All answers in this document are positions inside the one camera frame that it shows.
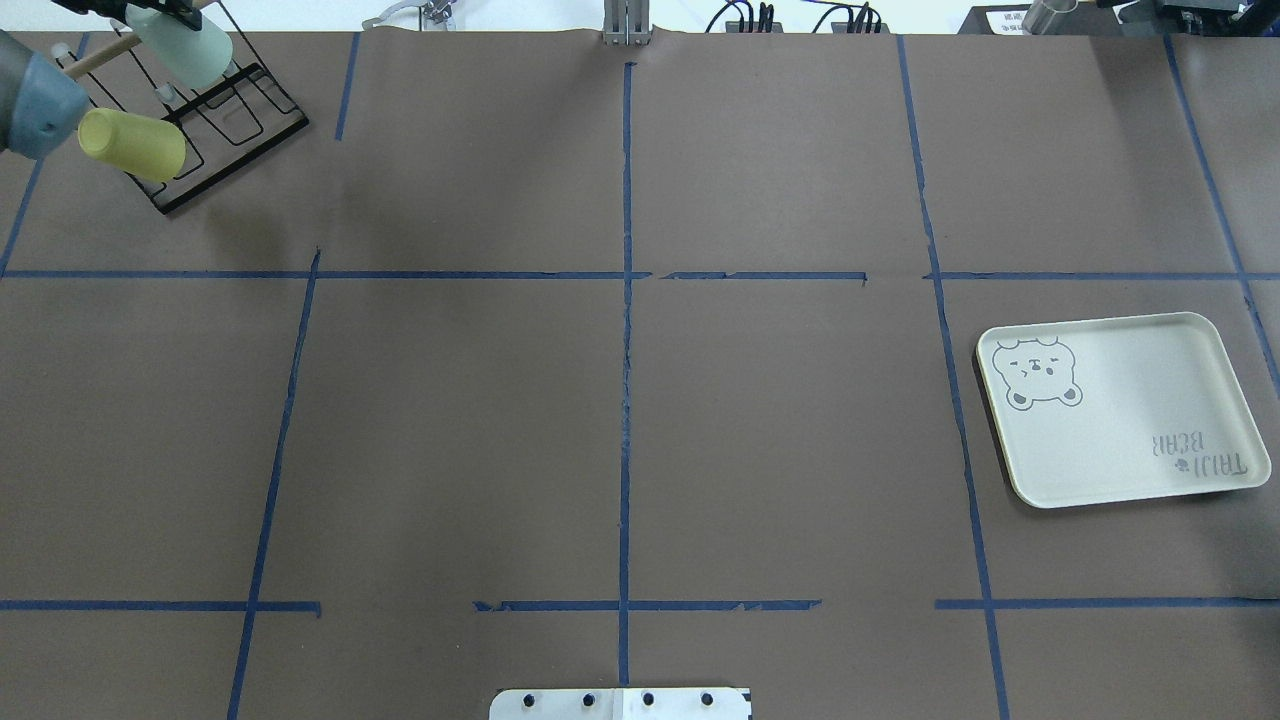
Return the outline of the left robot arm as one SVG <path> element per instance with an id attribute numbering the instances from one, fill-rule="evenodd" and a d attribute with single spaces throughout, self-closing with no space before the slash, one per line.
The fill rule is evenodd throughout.
<path id="1" fill-rule="evenodd" d="M 125 23 L 129 9 L 155 10 L 191 32 L 204 28 L 209 1 L 59 1 L 76 14 Z M 90 96 L 78 79 L 141 45 L 140 32 L 124 36 L 68 68 L 60 68 L 6 31 L 1 32 L 1 146 L 32 160 L 45 159 L 67 141 L 87 113 Z"/>

